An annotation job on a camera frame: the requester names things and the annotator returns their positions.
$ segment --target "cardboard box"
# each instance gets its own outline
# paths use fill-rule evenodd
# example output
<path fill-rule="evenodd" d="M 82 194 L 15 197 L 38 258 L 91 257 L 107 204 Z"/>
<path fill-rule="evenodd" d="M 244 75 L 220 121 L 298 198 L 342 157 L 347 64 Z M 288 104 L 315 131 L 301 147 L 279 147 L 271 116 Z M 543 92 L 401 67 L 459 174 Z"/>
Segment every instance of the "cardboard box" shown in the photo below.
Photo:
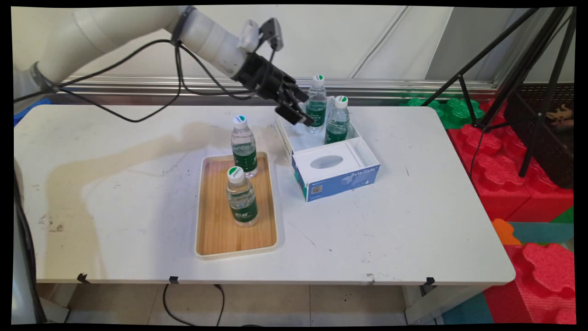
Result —
<path fill-rule="evenodd" d="M 327 114 L 333 108 L 329 97 Z M 294 176 L 305 201 L 329 197 L 337 193 L 374 183 L 380 162 L 349 122 L 347 138 L 324 145 L 325 130 L 312 134 L 302 124 L 292 125 L 279 115 L 275 129 L 287 158 L 292 162 Z"/>

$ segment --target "wooden tray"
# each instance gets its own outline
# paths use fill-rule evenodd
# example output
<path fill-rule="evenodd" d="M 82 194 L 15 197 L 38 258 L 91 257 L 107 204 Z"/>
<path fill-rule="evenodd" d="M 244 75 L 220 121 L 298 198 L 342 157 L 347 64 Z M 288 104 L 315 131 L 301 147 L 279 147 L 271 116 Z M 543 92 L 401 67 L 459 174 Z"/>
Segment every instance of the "wooden tray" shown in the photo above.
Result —
<path fill-rule="evenodd" d="M 272 180 L 268 155 L 257 153 L 258 173 L 250 181 L 255 190 L 259 216 L 252 227 L 238 226 L 226 198 L 227 170 L 233 155 L 207 157 L 202 161 L 196 255 L 204 260 L 272 251 L 278 246 Z"/>

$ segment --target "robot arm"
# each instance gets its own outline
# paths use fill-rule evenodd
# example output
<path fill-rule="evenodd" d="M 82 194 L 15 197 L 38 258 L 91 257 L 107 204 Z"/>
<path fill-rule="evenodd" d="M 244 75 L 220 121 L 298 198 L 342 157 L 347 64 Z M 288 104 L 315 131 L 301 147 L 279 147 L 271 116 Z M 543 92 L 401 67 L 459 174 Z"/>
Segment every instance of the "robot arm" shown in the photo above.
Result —
<path fill-rule="evenodd" d="M 212 64 L 227 77 L 239 81 L 249 91 L 278 104 L 276 112 L 290 123 L 310 125 L 298 107 L 308 96 L 296 81 L 255 53 L 265 40 L 275 51 L 282 47 L 276 19 L 261 29 L 248 21 L 238 38 L 192 6 L 145 6 L 122 8 L 81 8 L 54 30 L 38 63 L 26 71 L 14 71 L 14 98 L 51 90 L 85 64 L 135 38 L 165 29 L 189 50 Z M 17 113 L 41 98 L 14 104 Z"/>

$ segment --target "plastic bottle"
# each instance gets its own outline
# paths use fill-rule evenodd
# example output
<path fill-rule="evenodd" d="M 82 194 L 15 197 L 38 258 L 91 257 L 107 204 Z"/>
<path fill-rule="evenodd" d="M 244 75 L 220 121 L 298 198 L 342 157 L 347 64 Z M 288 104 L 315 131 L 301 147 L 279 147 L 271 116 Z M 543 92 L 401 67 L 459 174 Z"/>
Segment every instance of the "plastic bottle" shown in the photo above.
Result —
<path fill-rule="evenodd" d="M 349 128 L 348 101 L 347 97 L 342 95 L 335 98 L 335 107 L 329 113 L 329 118 L 327 118 L 325 145 L 343 141 L 347 137 Z"/>
<path fill-rule="evenodd" d="M 245 172 L 241 167 L 231 167 L 226 175 L 229 177 L 226 198 L 229 200 L 233 219 L 237 225 L 242 227 L 254 225 L 258 219 L 258 208 L 253 185 L 245 177 Z"/>
<path fill-rule="evenodd" d="M 306 130 L 310 133 L 323 131 L 327 109 L 327 91 L 323 75 L 312 77 L 312 86 L 308 89 L 308 100 L 305 105 L 306 114 L 315 121 L 311 126 L 306 127 Z"/>
<path fill-rule="evenodd" d="M 233 148 L 235 165 L 243 168 L 245 177 L 253 178 L 257 174 L 255 137 L 247 126 L 247 118 L 243 115 L 233 117 L 233 127 L 233 133 L 230 135 L 230 145 Z"/>

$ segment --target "white bottle cap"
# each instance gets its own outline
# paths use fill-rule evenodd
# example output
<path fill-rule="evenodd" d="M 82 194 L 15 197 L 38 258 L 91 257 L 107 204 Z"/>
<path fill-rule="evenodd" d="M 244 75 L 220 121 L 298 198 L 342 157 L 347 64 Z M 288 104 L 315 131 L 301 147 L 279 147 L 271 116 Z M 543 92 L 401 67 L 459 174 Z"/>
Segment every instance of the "white bottle cap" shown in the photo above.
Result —
<path fill-rule="evenodd" d="M 312 77 L 312 86 L 323 87 L 325 85 L 325 78 L 323 75 L 314 75 Z"/>
<path fill-rule="evenodd" d="M 340 95 L 335 98 L 335 107 L 340 109 L 347 108 L 348 101 L 349 99 L 347 99 L 347 97 Z"/>
<path fill-rule="evenodd" d="M 233 117 L 233 127 L 237 130 L 242 130 L 247 127 L 247 118 L 243 115 Z"/>
<path fill-rule="evenodd" d="M 226 172 L 227 177 L 229 177 L 229 181 L 233 184 L 239 184 L 245 178 L 245 172 L 241 167 L 231 167 L 229 171 Z"/>

